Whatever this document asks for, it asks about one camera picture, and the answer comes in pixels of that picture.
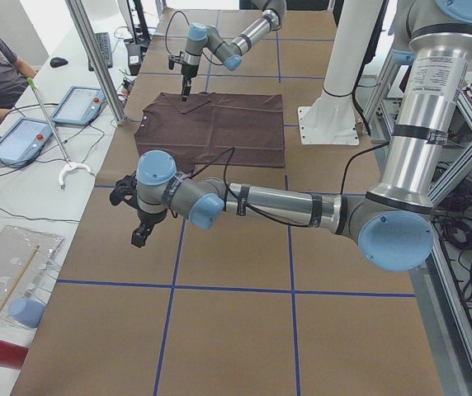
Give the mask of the reacher grabber stick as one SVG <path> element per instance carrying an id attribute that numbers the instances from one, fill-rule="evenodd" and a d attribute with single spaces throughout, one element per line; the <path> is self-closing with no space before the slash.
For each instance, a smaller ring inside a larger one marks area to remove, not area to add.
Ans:
<path id="1" fill-rule="evenodd" d="M 37 100 L 38 102 L 38 105 L 40 107 L 40 109 L 42 110 L 44 116 L 45 116 L 45 120 L 48 124 L 48 126 L 50 127 L 51 131 L 52 131 L 52 134 L 59 146 L 59 149 L 63 155 L 63 158 L 64 158 L 64 167 L 60 170 L 59 172 L 59 175 L 58 175 L 58 182 L 59 182 L 59 186 L 60 186 L 60 189 L 63 190 L 65 188 L 65 177 L 71 173 L 71 172 L 74 172 L 75 170 L 78 170 L 78 169 L 82 169 L 82 170 L 85 170 L 87 171 L 90 175 L 93 175 L 93 172 L 91 170 L 91 168 L 85 164 L 85 163 L 76 163 L 74 161 L 72 161 L 66 151 L 66 148 L 64 147 L 64 143 L 63 143 L 63 140 L 60 138 L 59 136 L 59 132 L 57 131 L 57 128 L 54 124 L 54 122 L 52 121 L 51 117 L 50 117 L 50 114 L 47 112 L 47 110 L 45 109 L 45 104 L 44 102 L 42 101 L 41 99 L 41 96 L 35 86 L 35 83 L 34 83 L 34 80 L 32 78 L 26 78 L 26 81 L 28 83 L 28 85 L 30 86 L 31 90 L 33 91 L 34 95 L 35 95 L 35 99 Z"/>

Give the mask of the black power adapter box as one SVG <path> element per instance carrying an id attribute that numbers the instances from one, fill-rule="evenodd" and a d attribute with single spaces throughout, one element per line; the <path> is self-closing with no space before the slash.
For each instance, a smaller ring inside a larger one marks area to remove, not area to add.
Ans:
<path id="1" fill-rule="evenodd" d="M 135 43 L 129 43 L 126 45 L 126 49 L 129 73 L 132 76 L 137 76 L 143 62 L 141 46 Z"/>

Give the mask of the wooden stick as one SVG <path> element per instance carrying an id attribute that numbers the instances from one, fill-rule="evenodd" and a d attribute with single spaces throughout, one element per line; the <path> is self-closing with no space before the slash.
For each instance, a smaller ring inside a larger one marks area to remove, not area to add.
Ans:
<path id="1" fill-rule="evenodd" d="M 3 311 L 5 305 L 7 304 L 7 301 L 10 299 L 10 297 L 12 296 L 12 293 L 14 292 L 14 290 L 16 289 L 16 287 L 18 286 L 21 278 L 23 277 L 23 275 L 25 274 L 28 266 L 32 263 L 36 253 L 38 253 L 38 251 L 40 250 L 40 246 L 39 245 L 35 245 L 32 250 L 31 250 L 31 254 L 30 256 L 26 259 L 25 263 L 20 265 L 20 270 L 19 272 L 17 273 L 17 276 L 14 278 L 14 281 L 10 284 L 10 288 L 7 289 L 7 293 L 5 294 L 5 296 L 3 297 L 2 299 L 2 302 L 0 303 L 0 313 Z"/>

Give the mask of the aluminium truss frame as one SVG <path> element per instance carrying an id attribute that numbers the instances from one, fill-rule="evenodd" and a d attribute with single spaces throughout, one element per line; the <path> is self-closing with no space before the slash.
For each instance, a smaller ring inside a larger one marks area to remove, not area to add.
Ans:
<path id="1" fill-rule="evenodd" d="M 442 152 L 445 172 L 429 192 L 438 220 L 433 254 L 410 277 L 443 393 L 472 395 L 472 250 L 450 245 L 441 231 L 448 220 L 472 228 L 472 82 L 460 90 L 453 119 L 468 136 Z"/>

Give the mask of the light blue plastic cup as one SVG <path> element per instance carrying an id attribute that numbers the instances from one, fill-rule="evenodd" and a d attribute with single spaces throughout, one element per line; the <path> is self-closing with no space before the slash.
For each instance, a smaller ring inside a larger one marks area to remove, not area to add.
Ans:
<path id="1" fill-rule="evenodd" d="M 18 298 L 9 304 L 8 312 L 20 324 L 28 328 L 37 328 L 45 311 L 45 305 L 39 301 Z"/>

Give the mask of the clear plastic bag with items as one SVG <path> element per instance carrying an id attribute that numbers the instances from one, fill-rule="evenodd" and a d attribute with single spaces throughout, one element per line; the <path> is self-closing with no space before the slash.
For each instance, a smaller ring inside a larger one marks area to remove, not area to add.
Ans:
<path id="1" fill-rule="evenodd" d="M 64 237 L 53 233 L 7 226 L 0 233 L 0 303 L 35 245 L 40 246 L 18 286 L 0 313 L 0 324 L 20 328 L 26 326 L 10 316 L 9 304 L 18 298 L 47 302 L 59 276 L 61 266 L 55 258 L 64 244 Z"/>

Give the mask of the black keyboard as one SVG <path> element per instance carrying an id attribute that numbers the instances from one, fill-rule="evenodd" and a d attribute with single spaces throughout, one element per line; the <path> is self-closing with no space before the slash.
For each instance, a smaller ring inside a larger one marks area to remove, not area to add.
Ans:
<path id="1" fill-rule="evenodd" d="M 110 36 L 107 32 L 98 32 L 94 34 L 97 42 L 98 49 L 101 52 L 101 56 L 104 60 L 105 65 L 108 68 L 113 67 L 113 57 Z"/>

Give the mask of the aluminium frame post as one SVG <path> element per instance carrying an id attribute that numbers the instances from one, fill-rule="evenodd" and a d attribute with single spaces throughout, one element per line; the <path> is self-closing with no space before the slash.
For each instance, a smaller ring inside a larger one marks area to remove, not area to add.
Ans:
<path id="1" fill-rule="evenodd" d="M 105 94 L 108 106 L 111 108 L 113 116 L 118 125 L 122 125 L 126 121 L 124 107 L 120 103 L 115 85 L 112 82 L 108 67 L 98 47 L 91 22 L 80 0 L 66 0 L 66 5 L 72 17 L 73 24 L 78 32 L 78 36 L 82 41 L 83 48 L 92 63 L 97 80 L 102 91 Z"/>

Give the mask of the near blue teach pendant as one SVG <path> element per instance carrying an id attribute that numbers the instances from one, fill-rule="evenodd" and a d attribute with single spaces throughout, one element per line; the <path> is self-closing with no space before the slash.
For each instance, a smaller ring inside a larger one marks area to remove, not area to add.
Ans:
<path id="1" fill-rule="evenodd" d="M 39 155 L 51 136 L 52 130 L 46 121 L 20 118 L 0 138 L 0 164 L 24 167 Z"/>

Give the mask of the black computer mouse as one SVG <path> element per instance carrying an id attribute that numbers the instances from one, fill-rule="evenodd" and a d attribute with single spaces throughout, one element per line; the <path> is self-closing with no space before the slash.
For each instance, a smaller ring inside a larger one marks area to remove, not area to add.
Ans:
<path id="1" fill-rule="evenodd" d="M 61 57 L 53 57 L 50 60 L 50 67 L 51 68 L 59 68 L 59 67 L 62 67 L 64 65 L 67 65 L 67 64 L 68 64 L 68 60 L 65 59 L 65 58 L 61 58 Z"/>

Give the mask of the dark brown t-shirt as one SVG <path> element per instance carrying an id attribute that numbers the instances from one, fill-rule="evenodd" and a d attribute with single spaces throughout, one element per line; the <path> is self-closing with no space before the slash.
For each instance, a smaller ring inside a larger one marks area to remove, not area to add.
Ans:
<path id="1" fill-rule="evenodd" d="M 285 166 L 283 101 L 280 94 L 200 92 L 186 101 L 162 92 L 143 109 L 135 133 L 139 154 L 158 149 L 170 153 L 177 168 L 221 161 L 235 148 L 231 163 L 247 167 Z"/>

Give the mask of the far blue teach pendant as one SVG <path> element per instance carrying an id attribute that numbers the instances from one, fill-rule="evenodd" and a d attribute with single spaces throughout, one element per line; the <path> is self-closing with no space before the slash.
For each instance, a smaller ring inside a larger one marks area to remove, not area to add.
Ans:
<path id="1" fill-rule="evenodd" d="M 98 117 L 105 100 L 100 88 L 72 86 L 51 119 L 56 125 L 87 126 Z"/>

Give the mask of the blue teach pendant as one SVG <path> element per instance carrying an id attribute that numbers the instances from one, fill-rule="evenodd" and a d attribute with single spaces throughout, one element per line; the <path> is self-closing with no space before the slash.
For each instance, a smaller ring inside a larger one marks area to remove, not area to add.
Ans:
<path id="1" fill-rule="evenodd" d="M 51 136 L 52 130 L 46 121 L 20 118 L 0 138 L 0 164 L 24 167 L 39 155 Z"/>
<path id="2" fill-rule="evenodd" d="M 72 86 L 51 119 L 56 125 L 87 126 L 98 117 L 105 100 L 100 88 Z"/>

